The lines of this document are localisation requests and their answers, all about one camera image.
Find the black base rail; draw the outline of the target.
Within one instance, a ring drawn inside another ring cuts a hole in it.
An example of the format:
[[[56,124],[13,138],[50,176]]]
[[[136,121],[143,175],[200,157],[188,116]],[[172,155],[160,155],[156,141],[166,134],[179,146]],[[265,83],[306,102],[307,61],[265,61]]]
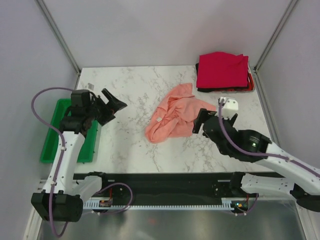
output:
[[[231,187],[232,173],[98,173],[102,186],[117,186],[100,195],[116,205],[220,204],[223,198],[244,199],[240,184]]]

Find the aluminium frame post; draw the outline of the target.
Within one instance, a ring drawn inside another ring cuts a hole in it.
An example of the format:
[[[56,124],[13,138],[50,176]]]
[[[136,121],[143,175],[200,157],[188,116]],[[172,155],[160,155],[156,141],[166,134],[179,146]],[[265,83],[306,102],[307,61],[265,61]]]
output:
[[[38,5],[39,10],[43,14],[48,26],[50,27],[53,35],[55,36],[58,44],[62,48],[66,58],[68,59],[69,63],[72,65],[74,71],[78,76],[81,74],[81,68],[79,67],[76,59],[74,58],[67,42],[65,41],[56,21],[54,20],[48,6],[46,5],[44,0],[35,0],[35,3]]]
[[[262,67],[266,57],[268,56],[270,50],[274,46],[276,40],[278,39],[279,35],[281,34],[283,28],[285,27],[286,23],[290,19],[293,11],[295,10],[297,4],[299,3],[299,0],[290,0],[289,4],[287,5],[284,13],[282,14],[276,28],[274,29],[266,47],[264,48],[261,56],[259,57],[256,65],[253,67],[253,70],[255,73],[259,71],[259,69]]]

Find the green plastic tray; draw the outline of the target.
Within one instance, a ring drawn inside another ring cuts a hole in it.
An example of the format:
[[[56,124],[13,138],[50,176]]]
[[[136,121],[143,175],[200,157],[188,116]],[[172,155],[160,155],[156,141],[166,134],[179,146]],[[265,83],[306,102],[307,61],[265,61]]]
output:
[[[70,105],[71,100],[69,98],[61,98],[57,101],[50,123],[52,126],[57,129],[59,128],[60,121]],[[87,132],[84,144],[78,155],[78,163],[86,164],[94,161],[99,148],[98,142],[100,140],[101,128],[101,125],[96,120],[92,122],[92,126]],[[53,129],[50,128],[48,130],[40,155],[41,163],[52,164],[54,162],[59,138],[59,135]]]

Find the right aluminium frame post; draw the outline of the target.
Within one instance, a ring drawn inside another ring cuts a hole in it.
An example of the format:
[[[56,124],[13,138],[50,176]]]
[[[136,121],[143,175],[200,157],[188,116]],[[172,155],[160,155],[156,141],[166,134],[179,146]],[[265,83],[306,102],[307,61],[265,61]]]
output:
[[[293,11],[295,10],[297,4],[299,3],[299,0],[290,0],[289,4],[287,5],[284,13],[282,14],[276,28],[274,29],[266,47],[264,48],[261,56],[259,57],[256,65],[253,67],[253,70],[255,73],[259,71],[259,69],[262,67],[266,57],[268,56],[270,50],[274,46],[276,40],[278,39],[279,35],[281,34],[283,28],[285,27],[286,23],[290,19]]]

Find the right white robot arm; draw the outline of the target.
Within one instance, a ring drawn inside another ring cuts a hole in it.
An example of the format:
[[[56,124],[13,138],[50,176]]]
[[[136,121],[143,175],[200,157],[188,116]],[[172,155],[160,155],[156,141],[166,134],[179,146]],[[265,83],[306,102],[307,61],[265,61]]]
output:
[[[280,177],[260,177],[235,172],[229,191],[235,197],[244,193],[290,196],[296,203],[313,212],[320,211],[320,170],[285,152],[270,138],[255,130],[237,130],[231,119],[223,119],[219,111],[200,109],[193,121],[192,132],[203,130],[203,136],[215,143],[222,155],[246,163],[269,168]]]

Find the left aluminium frame post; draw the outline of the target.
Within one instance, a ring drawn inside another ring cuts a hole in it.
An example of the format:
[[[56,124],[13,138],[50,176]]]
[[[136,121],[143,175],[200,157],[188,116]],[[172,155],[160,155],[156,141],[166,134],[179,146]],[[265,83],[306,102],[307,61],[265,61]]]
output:
[[[65,41],[56,21],[54,20],[48,6],[46,5],[44,0],[35,0],[35,3],[38,5],[39,10],[43,14],[48,26],[50,27],[53,35],[55,36],[58,44],[62,48],[66,58],[68,59],[69,63],[72,65],[74,71],[78,76],[81,74],[81,68],[79,67],[76,59],[74,58],[67,42]]]

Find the pink t shirt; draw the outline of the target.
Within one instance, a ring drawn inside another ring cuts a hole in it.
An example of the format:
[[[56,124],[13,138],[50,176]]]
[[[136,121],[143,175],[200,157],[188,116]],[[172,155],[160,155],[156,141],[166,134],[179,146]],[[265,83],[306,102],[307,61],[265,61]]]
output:
[[[172,88],[163,98],[145,128],[144,134],[150,143],[158,144],[168,138],[190,137],[200,109],[216,110],[214,105],[196,98],[192,91],[191,83],[183,83]]]

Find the folded red t shirt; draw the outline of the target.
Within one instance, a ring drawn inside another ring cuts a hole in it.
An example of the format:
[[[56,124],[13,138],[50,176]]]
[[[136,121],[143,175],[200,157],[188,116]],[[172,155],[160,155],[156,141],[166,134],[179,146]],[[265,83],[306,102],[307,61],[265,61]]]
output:
[[[199,56],[196,87],[225,89],[248,85],[249,57],[222,51]]]

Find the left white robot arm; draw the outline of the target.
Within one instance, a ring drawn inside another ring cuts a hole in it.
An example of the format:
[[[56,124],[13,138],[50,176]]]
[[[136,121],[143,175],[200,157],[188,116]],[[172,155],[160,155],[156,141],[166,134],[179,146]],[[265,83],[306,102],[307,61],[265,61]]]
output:
[[[77,222],[86,201],[94,195],[104,197],[110,191],[103,172],[90,172],[79,185],[73,186],[78,156],[93,121],[104,126],[115,119],[116,112],[127,107],[106,88],[101,92],[107,103],[87,89],[72,91],[71,105],[59,127],[53,128],[59,135],[53,165],[42,191],[31,197],[31,204],[45,221]]]

